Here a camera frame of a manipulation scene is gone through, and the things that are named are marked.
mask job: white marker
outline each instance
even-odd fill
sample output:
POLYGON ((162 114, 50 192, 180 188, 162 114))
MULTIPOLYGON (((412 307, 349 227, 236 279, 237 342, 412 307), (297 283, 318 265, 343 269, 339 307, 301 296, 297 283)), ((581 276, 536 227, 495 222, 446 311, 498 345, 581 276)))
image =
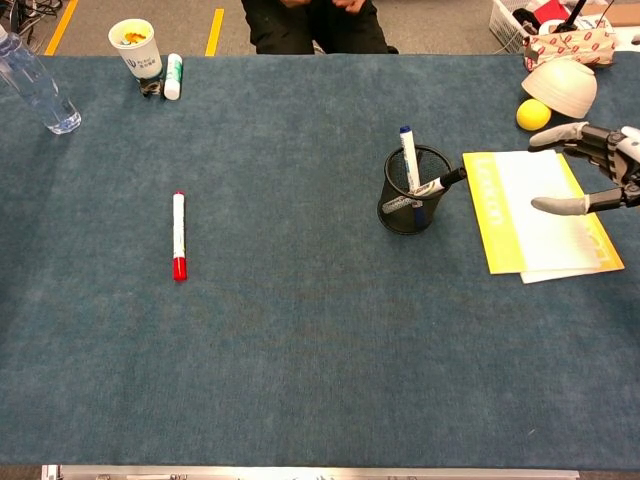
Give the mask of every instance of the white marker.
MULTIPOLYGON (((424 197, 425 200, 431 197, 434 197, 437 193, 443 191, 449 185, 453 185, 460 180, 467 178, 467 171, 464 167, 457 168, 442 177, 436 178, 435 180, 431 180, 429 183, 425 183, 424 185, 420 185, 412 195, 416 197, 424 197)), ((382 205, 383 213, 392 213, 396 210, 401 209, 402 207, 406 207, 411 204, 414 200, 409 197, 404 197, 402 195, 394 198, 393 200, 389 200, 384 205, 382 205)))
MULTIPOLYGON (((407 181, 409 182, 409 193, 414 193, 420 186, 420 171, 418 170, 418 160, 416 159, 416 145, 413 142, 413 132, 409 126, 400 129, 400 141, 404 151, 404 166, 407 169, 407 181)), ((422 206, 422 202, 412 200, 413 208, 422 206)))
POLYGON ((182 57, 172 53, 167 58, 167 76, 164 80, 164 96, 169 100, 180 98, 180 82, 182 82, 182 57))
POLYGON ((173 279, 187 279, 187 259, 184 247, 184 192, 173 195, 173 279))

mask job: yellow floor line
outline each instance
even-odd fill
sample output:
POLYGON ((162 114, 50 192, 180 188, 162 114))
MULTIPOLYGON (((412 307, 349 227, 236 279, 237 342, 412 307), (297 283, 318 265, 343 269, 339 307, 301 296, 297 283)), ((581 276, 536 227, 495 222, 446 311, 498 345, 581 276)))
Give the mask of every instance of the yellow floor line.
POLYGON ((218 38, 220 38, 220 29, 222 28, 222 17, 224 17, 224 9, 216 8, 215 13, 213 14, 213 23, 211 24, 211 33, 209 33, 207 50, 204 53, 205 57, 213 57, 216 54, 218 38))
POLYGON ((60 40, 62 40, 64 31, 67 29, 67 25, 69 25, 69 22, 71 21, 71 16, 73 15, 73 11, 76 9, 76 5, 78 5, 78 0, 69 0, 69 5, 67 5, 62 18, 60 19, 60 23, 58 24, 56 31, 53 33, 53 37, 51 37, 51 41, 44 52, 45 55, 51 56, 56 53, 58 44, 60 43, 60 40))

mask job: person's hand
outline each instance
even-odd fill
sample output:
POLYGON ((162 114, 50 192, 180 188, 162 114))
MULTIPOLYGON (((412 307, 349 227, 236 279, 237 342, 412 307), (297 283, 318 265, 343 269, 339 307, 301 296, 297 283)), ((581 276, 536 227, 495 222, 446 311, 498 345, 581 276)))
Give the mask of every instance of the person's hand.
POLYGON ((299 7, 301 5, 309 5, 311 3, 311 0, 280 0, 280 1, 287 8, 299 7))
POLYGON ((333 4, 355 15, 356 13, 360 13, 360 9, 365 1, 366 0, 333 0, 333 4))

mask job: red marker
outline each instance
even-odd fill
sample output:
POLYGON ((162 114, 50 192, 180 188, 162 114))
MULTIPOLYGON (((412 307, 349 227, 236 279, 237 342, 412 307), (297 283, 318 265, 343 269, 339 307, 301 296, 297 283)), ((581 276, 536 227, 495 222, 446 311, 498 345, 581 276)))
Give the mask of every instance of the red marker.
POLYGON ((187 259, 184 248, 184 192, 173 195, 173 279, 187 279, 187 259))

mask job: yellow ball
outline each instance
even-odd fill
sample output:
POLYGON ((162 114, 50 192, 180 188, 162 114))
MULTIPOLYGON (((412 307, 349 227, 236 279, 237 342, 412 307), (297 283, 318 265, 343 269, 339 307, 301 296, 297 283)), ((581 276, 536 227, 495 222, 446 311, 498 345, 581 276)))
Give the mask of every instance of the yellow ball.
POLYGON ((518 108, 516 121, 525 130, 539 130, 551 119, 551 109, 544 103, 530 98, 518 108))

